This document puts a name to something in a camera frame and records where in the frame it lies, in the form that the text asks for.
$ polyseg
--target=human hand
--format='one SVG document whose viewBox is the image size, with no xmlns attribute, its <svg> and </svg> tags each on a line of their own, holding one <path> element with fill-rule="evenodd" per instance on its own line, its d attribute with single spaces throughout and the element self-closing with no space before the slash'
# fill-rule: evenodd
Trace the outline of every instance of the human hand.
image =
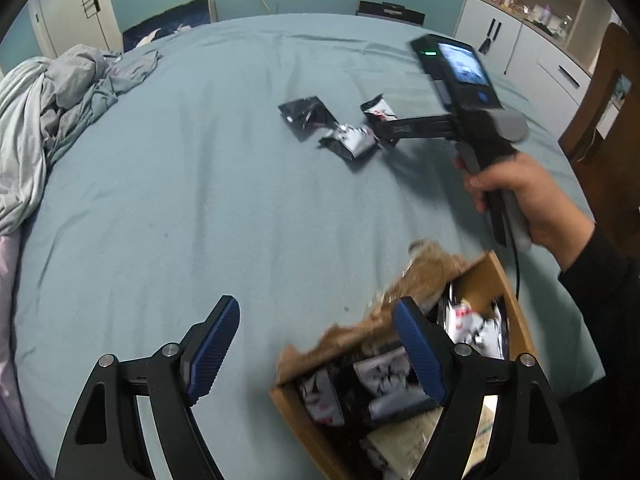
<svg viewBox="0 0 640 480">
<path fill-rule="evenodd" d="M 571 202 L 542 166 L 526 153 L 513 160 L 498 162 L 476 175 L 466 170 L 461 158 L 456 167 L 462 171 L 465 189 L 476 210 L 486 211 L 484 194 L 496 189 L 512 190 L 522 213 L 529 221 L 533 243 L 546 247 L 562 271 L 580 255 L 593 234 L 594 223 Z"/>
</svg>

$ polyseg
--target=light blue bed sheet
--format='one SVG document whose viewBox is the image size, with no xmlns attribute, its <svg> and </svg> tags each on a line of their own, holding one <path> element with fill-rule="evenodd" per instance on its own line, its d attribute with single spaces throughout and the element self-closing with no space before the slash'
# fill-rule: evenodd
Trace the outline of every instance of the light blue bed sheet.
<svg viewBox="0 0 640 480">
<path fill-rule="evenodd" d="M 159 49 L 158 68 L 55 165 L 24 244 L 15 360 L 51 468 L 100 355 L 151 355 L 232 294 L 241 326 L 194 408 L 212 455 L 229 480 L 322 478 L 268 397 L 280 350 L 360 320 L 416 238 L 468 258 L 495 246 L 448 142 L 403 140 L 349 165 L 318 147 L 322 131 L 294 134 L 277 105 L 316 94 L 339 121 L 359 124 L 359 105 L 384 92 L 400 117 L 438 113 L 407 48 L 424 33 L 292 14 L 205 25 L 139 49 Z M 520 148 L 588 211 L 529 103 L 502 78 L 494 84 L 527 115 Z M 498 256 L 513 278 L 510 252 Z M 600 361 L 551 256 L 534 248 L 520 266 L 539 357 L 567 396 L 601 376 Z M 148 399 L 141 406 L 156 475 L 167 479 Z"/>
</svg>

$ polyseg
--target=person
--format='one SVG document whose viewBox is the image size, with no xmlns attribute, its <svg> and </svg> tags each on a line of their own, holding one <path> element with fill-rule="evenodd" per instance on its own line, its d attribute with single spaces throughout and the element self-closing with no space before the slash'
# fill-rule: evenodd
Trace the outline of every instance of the person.
<svg viewBox="0 0 640 480">
<path fill-rule="evenodd" d="M 606 376 L 560 403 L 580 478 L 635 476 L 640 445 L 640 264 L 625 258 L 531 156 L 494 164 L 471 176 L 461 159 L 465 189 L 478 212 L 484 194 L 512 190 L 529 221 L 533 243 L 560 267 L 559 281 L 574 299 Z"/>
</svg>

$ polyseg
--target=blue gripper pad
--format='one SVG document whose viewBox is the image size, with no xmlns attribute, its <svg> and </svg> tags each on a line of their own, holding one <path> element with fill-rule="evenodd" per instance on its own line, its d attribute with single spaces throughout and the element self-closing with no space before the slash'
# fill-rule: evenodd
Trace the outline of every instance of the blue gripper pad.
<svg viewBox="0 0 640 480">
<path fill-rule="evenodd" d="M 449 391 L 445 384 L 442 362 L 436 356 L 424 330 L 425 325 L 427 329 L 430 328 L 430 323 L 424 319 L 411 298 L 402 298 L 398 302 L 393 313 L 393 322 L 422 389 L 441 406 L 444 405 Z"/>
<path fill-rule="evenodd" d="M 180 374 L 191 406 L 211 390 L 239 325 L 238 301 L 222 296 L 207 319 L 193 325 L 180 343 Z"/>
</svg>

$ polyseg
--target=lit screen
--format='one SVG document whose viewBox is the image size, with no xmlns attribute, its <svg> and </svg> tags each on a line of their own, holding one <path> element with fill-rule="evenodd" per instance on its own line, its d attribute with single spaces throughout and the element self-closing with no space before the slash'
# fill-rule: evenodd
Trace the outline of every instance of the lit screen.
<svg viewBox="0 0 640 480">
<path fill-rule="evenodd" d="M 461 83 L 489 86 L 476 55 L 466 48 L 449 43 L 439 43 L 442 55 L 447 59 L 456 78 Z"/>
</svg>

